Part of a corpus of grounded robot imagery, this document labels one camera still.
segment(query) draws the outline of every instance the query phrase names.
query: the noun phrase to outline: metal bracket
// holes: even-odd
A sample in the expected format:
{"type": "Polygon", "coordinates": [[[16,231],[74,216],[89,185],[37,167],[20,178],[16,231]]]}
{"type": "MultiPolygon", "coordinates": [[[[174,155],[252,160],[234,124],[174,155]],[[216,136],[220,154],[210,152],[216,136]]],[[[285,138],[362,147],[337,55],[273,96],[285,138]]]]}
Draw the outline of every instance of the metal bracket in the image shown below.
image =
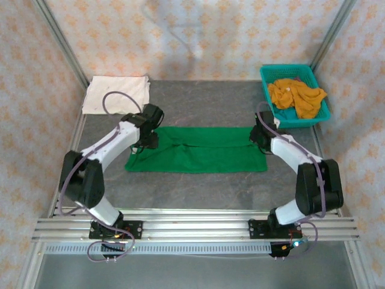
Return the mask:
{"type": "MultiPolygon", "coordinates": [[[[142,231],[143,231],[142,221],[124,220],[122,229],[129,231],[132,235],[134,235],[135,239],[137,240],[142,239],[142,231]]],[[[89,239],[103,240],[107,238],[114,238],[114,236],[115,236],[114,232],[111,232],[111,230],[101,226],[98,222],[91,222],[90,235],[88,236],[89,239]]],[[[127,240],[127,239],[131,239],[131,237],[127,235],[123,235],[117,238],[117,240],[118,239],[127,240]]]]}
{"type": "Polygon", "coordinates": [[[294,224],[290,224],[271,229],[267,220],[249,220],[248,232],[250,234],[250,239],[302,238],[301,227],[298,228],[294,224]]]}

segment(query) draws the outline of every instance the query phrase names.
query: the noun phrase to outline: purple cable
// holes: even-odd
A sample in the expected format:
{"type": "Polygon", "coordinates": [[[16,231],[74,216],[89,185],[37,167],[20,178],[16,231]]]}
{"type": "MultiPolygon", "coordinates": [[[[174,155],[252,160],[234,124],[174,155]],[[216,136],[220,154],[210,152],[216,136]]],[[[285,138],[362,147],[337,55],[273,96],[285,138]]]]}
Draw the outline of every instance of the purple cable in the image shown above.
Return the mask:
{"type": "MultiPolygon", "coordinates": [[[[120,94],[120,95],[123,95],[123,96],[126,96],[127,98],[129,98],[136,106],[137,108],[139,109],[139,112],[142,113],[142,109],[140,108],[140,106],[138,105],[138,103],[129,95],[127,95],[126,93],[123,93],[123,92],[117,92],[117,91],[113,91],[113,92],[108,92],[106,93],[106,95],[103,97],[103,100],[102,100],[102,106],[103,106],[103,109],[104,111],[106,112],[106,114],[112,118],[112,115],[108,112],[108,110],[106,109],[106,105],[105,105],[105,101],[106,101],[106,98],[111,95],[111,94],[114,94],[114,93],[117,93],[117,94],[120,94]]],[[[64,181],[64,184],[63,184],[63,187],[61,188],[61,191],[60,191],[60,194],[59,194],[59,203],[58,203],[58,209],[59,209],[59,213],[61,216],[68,216],[68,215],[71,215],[72,213],[74,213],[75,211],[81,209],[81,208],[84,208],[84,207],[77,207],[77,208],[74,208],[72,210],[70,210],[69,212],[66,212],[64,213],[63,212],[63,199],[64,199],[64,194],[67,190],[67,187],[68,187],[68,184],[72,178],[72,176],[75,174],[75,172],[79,169],[79,167],[81,166],[82,163],[84,163],[86,161],[86,159],[90,156],[90,155],[93,155],[95,154],[99,149],[101,149],[102,147],[104,147],[105,145],[107,145],[108,143],[111,143],[119,134],[120,132],[120,125],[119,123],[117,124],[116,126],[116,130],[115,130],[115,133],[108,139],[106,140],[105,142],[103,142],[102,144],[98,145],[96,148],[94,148],[92,151],[90,151],[89,153],[87,153],[86,155],[84,155],[72,168],[72,170],[70,171],[70,173],[68,174],[66,180],[64,181]]],[[[107,225],[106,223],[104,223],[103,221],[101,221],[100,219],[98,219],[97,217],[95,217],[94,215],[92,215],[92,213],[89,212],[88,209],[84,208],[85,211],[93,218],[95,219],[95,221],[97,221],[100,225],[106,227],[107,229],[110,229],[110,230],[114,230],[115,232],[121,232],[123,234],[126,234],[128,236],[131,237],[132,239],[132,244],[130,246],[129,249],[127,249],[124,253],[122,253],[121,255],[119,255],[118,257],[115,257],[115,261],[118,260],[119,258],[122,258],[124,256],[126,256],[133,248],[134,244],[135,244],[135,237],[128,231],[126,230],[122,230],[122,229],[118,229],[118,228],[115,228],[115,227],[112,227],[112,226],[109,226],[107,225]]],[[[92,243],[88,249],[87,249],[87,257],[90,261],[92,262],[95,262],[95,263],[99,263],[99,262],[105,262],[106,260],[105,259],[93,259],[91,256],[90,256],[90,249],[93,245],[95,244],[112,244],[110,242],[105,242],[105,241],[95,241],[94,243],[92,243]]]]}
{"type": "MultiPolygon", "coordinates": [[[[294,145],[297,149],[299,149],[305,156],[309,157],[309,159],[312,161],[312,163],[314,164],[315,166],[315,169],[317,171],[317,177],[319,179],[319,189],[321,191],[321,209],[322,209],[322,213],[321,215],[318,215],[318,214],[315,214],[315,216],[319,217],[319,218],[323,218],[325,217],[326,215],[326,200],[325,200],[325,189],[324,189],[324,181],[322,180],[322,173],[321,173],[321,169],[319,168],[319,165],[318,163],[316,162],[316,160],[311,156],[309,155],[308,151],[306,151],[306,149],[304,147],[302,147],[300,144],[296,143],[296,142],[293,142],[293,141],[290,141],[288,138],[280,135],[279,133],[277,133],[275,130],[271,129],[263,120],[262,120],[262,117],[260,116],[260,107],[261,105],[263,104],[269,104],[267,103],[266,101],[262,101],[258,104],[257,106],[257,117],[259,119],[259,121],[261,122],[261,124],[269,131],[271,132],[272,134],[274,134],[276,137],[286,141],[287,143],[290,143],[292,145],[294,145]]],[[[317,241],[318,241],[318,229],[317,227],[309,221],[309,218],[311,218],[311,216],[307,216],[299,221],[297,221],[298,224],[304,224],[304,223],[307,223],[307,224],[310,224],[313,226],[314,230],[315,230],[315,238],[314,238],[314,243],[312,244],[312,246],[310,246],[308,248],[308,250],[306,250],[305,252],[310,252],[311,250],[314,249],[314,247],[316,246],[317,244],[317,241]]],[[[298,258],[299,256],[302,256],[303,254],[301,255],[294,255],[294,256],[288,256],[287,258],[298,258]]]]}

